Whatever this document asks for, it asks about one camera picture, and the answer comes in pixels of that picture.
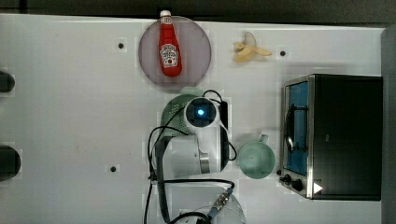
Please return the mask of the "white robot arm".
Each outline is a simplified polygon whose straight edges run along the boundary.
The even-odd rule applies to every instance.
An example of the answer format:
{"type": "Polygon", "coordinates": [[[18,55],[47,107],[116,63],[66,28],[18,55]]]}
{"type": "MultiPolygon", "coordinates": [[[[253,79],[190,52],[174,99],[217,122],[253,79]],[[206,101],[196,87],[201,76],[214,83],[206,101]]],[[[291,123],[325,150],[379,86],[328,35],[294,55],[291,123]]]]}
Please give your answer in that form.
{"type": "Polygon", "coordinates": [[[228,104],[181,95],[163,111],[151,154],[163,224],[247,224],[235,183],[214,178],[230,160],[228,104]]]}

